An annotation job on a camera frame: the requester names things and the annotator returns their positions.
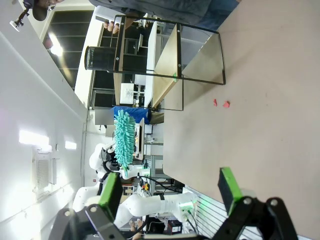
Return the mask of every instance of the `fluffy turquoise brush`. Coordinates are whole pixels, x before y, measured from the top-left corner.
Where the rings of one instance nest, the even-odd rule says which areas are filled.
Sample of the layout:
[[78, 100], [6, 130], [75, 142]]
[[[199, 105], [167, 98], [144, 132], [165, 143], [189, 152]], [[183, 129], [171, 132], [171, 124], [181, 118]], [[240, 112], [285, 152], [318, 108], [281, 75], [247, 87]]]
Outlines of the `fluffy turquoise brush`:
[[135, 149], [135, 119], [123, 110], [118, 111], [115, 116], [117, 123], [115, 124], [115, 156], [117, 162], [122, 165], [127, 173], [128, 165], [133, 162], [133, 154]]

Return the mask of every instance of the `brown pants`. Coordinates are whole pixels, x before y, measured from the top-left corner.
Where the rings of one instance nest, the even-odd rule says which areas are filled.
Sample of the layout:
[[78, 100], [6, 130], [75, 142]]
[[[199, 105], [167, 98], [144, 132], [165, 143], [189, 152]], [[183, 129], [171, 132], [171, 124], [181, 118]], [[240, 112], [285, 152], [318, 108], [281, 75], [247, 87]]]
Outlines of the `brown pants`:
[[150, 124], [162, 124], [165, 122], [165, 113], [164, 112], [151, 112], [151, 119], [150, 119]]

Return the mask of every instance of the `red object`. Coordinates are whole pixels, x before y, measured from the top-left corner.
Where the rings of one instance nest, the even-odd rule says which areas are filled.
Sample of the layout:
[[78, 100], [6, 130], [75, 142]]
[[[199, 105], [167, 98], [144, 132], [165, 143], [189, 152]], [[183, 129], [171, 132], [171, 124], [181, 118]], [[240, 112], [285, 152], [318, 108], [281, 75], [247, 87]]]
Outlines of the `red object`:
[[229, 108], [230, 107], [230, 102], [229, 101], [224, 101], [223, 107], [226, 108], [226, 109]]

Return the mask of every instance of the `blue jeans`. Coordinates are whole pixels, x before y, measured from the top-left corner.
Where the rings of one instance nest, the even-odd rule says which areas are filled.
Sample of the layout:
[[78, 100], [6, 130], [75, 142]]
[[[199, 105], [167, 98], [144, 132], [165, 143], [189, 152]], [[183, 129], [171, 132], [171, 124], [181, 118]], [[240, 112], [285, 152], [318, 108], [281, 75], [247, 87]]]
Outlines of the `blue jeans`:
[[196, 26], [216, 31], [238, 4], [236, 0], [212, 0]]

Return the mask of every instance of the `black cap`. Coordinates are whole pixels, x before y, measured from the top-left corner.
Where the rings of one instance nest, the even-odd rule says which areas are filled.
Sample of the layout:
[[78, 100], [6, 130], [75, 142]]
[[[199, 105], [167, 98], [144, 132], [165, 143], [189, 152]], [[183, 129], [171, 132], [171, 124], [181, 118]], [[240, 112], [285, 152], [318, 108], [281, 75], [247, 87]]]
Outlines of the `black cap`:
[[23, 4], [26, 8], [29, 6], [32, 9], [32, 15], [36, 20], [43, 21], [47, 17], [48, 9], [39, 6], [38, 2], [39, 0], [24, 0]]

